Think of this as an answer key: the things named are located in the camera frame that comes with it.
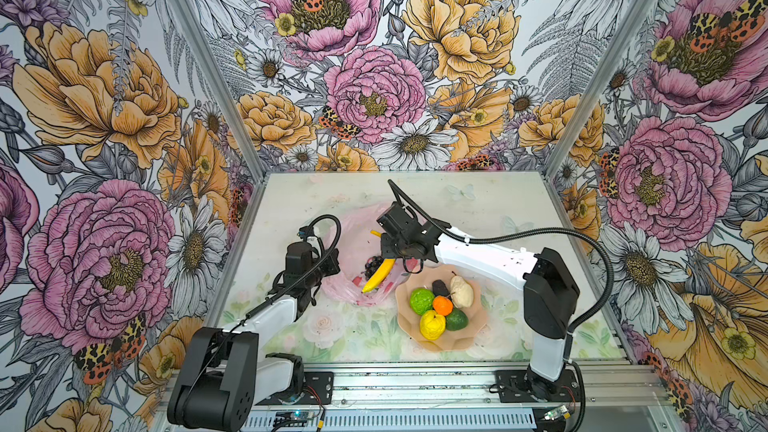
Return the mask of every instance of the plastic bag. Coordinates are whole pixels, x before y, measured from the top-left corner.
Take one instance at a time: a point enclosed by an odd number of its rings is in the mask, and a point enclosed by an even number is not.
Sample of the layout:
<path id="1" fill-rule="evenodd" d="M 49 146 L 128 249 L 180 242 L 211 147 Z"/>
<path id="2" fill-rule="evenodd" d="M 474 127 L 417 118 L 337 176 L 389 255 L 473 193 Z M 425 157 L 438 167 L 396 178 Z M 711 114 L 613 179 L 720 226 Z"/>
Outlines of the plastic bag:
<path id="1" fill-rule="evenodd" d="M 383 232 L 376 219 L 389 206 L 389 203 L 384 203 L 359 208 L 340 218 L 341 239 L 336 247 L 339 249 L 341 273 L 324 278 L 321 286 L 322 291 L 331 299 L 371 307 L 382 303 L 395 287 L 408 279 L 409 274 L 402 267 L 402 261 L 397 261 L 377 289 L 368 294 L 362 292 L 362 286 L 368 282 L 365 276 L 366 262 L 381 254 L 381 242 L 377 236 L 371 234 L 371 230 Z M 330 244 L 332 239 L 331 231 L 323 241 Z M 414 270 L 418 267 L 418 261 L 409 260 L 407 266 L 408 270 Z"/>

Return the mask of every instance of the beige bowl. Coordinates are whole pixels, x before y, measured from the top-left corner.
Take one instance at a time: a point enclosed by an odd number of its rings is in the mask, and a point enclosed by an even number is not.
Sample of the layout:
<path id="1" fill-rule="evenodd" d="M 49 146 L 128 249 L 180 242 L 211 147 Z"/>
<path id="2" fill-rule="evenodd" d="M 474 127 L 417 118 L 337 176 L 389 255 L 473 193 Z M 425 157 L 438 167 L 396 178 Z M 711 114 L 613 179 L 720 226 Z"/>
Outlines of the beige bowl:
<path id="1" fill-rule="evenodd" d="M 475 343 L 477 332 L 488 322 L 488 313 L 482 307 L 480 301 L 480 285 L 475 281 L 467 281 L 472 286 L 472 290 L 475 291 L 475 301 L 472 303 L 472 306 L 461 309 L 467 315 L 469 325 L 460 331 L 445 331 L 436 341 L 425 339 L 422 332 L 418 329 L 418 322 L 421 321 L 422 317 L 411 309 L 411 293 L 417 288 L 432 290 L 432 282 L 436 280 L 442 280 L 446 286 L 450 287 L 455 270 L 450 265 L 425 268 L 422 273 L 411 276 L 395 290 L 395 296 L 397 297 L 397 323 L 413 340 L 431 352 L 466 350 L 470 348 Z"/>

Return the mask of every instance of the green lime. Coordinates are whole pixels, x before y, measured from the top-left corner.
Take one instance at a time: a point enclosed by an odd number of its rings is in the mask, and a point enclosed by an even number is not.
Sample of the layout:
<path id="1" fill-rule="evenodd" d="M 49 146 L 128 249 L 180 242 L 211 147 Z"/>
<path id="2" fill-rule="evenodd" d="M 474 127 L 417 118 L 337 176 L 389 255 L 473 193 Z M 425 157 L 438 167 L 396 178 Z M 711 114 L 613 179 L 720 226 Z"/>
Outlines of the green lime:
<path id="1" fill-rule="evenodd" d="M 424 315 L 428 310 L 432 310 L 432 301 L 435 295 L 426 288 L 418 288 L 411 293 L 411 308 L 419 315 Z"/>
<path id="2" fill-rule="evenodd" d="M 469 325 L 467 315 L 457 308 L 446 316 L 446 329 L 449 331 L 460 331 Z"/>

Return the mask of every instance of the wall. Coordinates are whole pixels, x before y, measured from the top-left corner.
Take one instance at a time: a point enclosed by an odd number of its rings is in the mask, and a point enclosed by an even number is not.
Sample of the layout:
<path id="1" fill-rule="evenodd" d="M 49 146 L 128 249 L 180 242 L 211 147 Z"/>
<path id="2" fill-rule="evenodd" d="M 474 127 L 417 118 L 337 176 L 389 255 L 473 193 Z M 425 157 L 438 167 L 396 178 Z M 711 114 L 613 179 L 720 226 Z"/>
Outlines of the wall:
<path id="1" fill-rule="evenodd" d="M 659 0 L 605 84 L 599 158 L 574 148 L 554 174 L 573 226 L 610 254 L 637 359 L 691 430 L 768 430 L 765 14 Z"/>
<path id="2" fill-rule="evenodd" d="M 253 181 L 164 0 L 0 16 L 0 428 L 146 431 Z"/>
<path id="3" fill-rule="evenodd" d="M 191 1 L 272 171 L 542 168 L 630 2 Z"/>

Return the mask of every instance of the fruit bowl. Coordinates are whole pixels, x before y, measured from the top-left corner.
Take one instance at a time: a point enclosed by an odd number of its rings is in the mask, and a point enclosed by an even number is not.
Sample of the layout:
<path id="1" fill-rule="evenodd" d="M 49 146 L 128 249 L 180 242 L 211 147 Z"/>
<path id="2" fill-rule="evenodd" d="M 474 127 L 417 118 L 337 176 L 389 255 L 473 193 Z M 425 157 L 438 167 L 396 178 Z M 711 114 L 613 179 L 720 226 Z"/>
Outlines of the fruit bowl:
<path id="1" fill-rule="evenodd" d="M 467 280 L 475 293 L 475 300 L 471 307 L 461 309 L 467 316 L 469 324 L 459 331 L 445 331 L 436 340 L 430 341 L 424 338 L 418 329 L 421 315 L 411 309 L 411 293 L 417 288 L 432 290 L 432 283 L 442 280 L 446 285 L 451 283 L 456 268 L 451 265 L 440 265 L 435 268 L 424 268 L 420 274 L 412 275 L 406 282 L 395 289 L 397 297 L 397 323 L 411 338 L 418 342 L 424 349 L 431 352 L 443 352 L 446 350 L 466 350 L 474 345 L 475 335 L 488 322 L 488 312 L 482 307 L 480 300 L 480 284 Z"/>

